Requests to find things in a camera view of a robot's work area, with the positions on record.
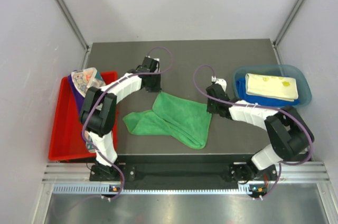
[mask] red plastic tray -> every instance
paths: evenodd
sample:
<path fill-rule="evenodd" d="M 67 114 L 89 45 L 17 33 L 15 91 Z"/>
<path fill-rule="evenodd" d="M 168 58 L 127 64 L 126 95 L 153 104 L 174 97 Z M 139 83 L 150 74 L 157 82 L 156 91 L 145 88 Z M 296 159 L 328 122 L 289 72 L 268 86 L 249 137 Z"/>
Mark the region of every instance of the red plastic tray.
<path fill-rule="evenodd" d="M 106 84 L 117 80 L 117 72 L 103 72 L 101 76 Z M 117 149 L 117 112 L 112 129 L 114 148 Z M 96 156 L 89 153 L 81 137 L 82 125 L 76 109 L 75 99 L 67 77 L 61 80 L 57 109 L 55 111 L 51 144 L 48 158 L 51 161 L 64 161 Z"/>

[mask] white backdrop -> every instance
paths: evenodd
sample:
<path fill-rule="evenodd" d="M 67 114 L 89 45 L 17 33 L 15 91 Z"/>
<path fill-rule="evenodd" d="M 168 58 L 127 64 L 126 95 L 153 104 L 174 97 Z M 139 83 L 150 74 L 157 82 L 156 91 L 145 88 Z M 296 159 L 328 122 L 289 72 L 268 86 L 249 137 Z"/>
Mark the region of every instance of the white backdrop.
<path fill-rule="evenodd" d="M 88 43 L 274 40 L 296 0 L 65 0 Z"/>
<path fill-rule="evenodd" d="M 80 67 L 84 50 L 54 0 L 0 4 L 0 219 L 29 223 L 60 80 Z"/>
<path fill-rule="evenodd" d="M 315 135 L 338 195 L 338 0 L 306 0 L 280 44 L 284 63 L 301 69 L 313 99 L 301 115 Z"/>

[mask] translucent blue plastic container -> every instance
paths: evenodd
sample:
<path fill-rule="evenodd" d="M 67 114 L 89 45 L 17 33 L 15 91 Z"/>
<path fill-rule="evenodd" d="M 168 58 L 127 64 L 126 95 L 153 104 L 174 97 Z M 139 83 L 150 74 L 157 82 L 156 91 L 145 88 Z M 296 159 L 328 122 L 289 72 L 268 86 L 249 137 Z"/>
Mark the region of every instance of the translucent blue plastic container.
<path fill-rule="evenodd" d="M 245 77 L 247 73 L 295 78 L 299 96 L 299 104 L 295 105 L 295 107 L 304 107 L 308 105 L 312 99 L 310 88 L 303 73 L 298 68 L 288 64 L 264 64 L 260 66 L 247 66 L 238 68 L 232 75 L 233 90 L 236 97 L 239 97 L 236 88 L 236 81 L 239 78 Z"/>

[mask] yellow towel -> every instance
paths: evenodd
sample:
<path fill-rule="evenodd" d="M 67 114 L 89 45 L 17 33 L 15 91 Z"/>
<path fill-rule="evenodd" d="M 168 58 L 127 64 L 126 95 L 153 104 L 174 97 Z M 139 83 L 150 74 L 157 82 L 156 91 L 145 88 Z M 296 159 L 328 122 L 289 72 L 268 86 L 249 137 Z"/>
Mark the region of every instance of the yellow towel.
<path fill-rule="evenodd" d="M 285 101 L 298 99 L 296 79 L 247 73 L 246 93 Z"/>

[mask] wrinkled green fabric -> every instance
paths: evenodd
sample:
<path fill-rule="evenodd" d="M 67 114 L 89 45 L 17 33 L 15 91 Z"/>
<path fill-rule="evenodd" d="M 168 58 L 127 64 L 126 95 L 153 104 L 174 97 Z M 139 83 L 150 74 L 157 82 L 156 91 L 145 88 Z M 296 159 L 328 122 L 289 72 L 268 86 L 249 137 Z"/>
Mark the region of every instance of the wrinkled green fabric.
<path fill-rule="evenodd" d="M 210 120 L 205 104 L 164 92 L 158 94 L 152 110 L 130 113 L 123 118 L 131 134 L 170 135 L 193 149 L 205 147 Z"/>

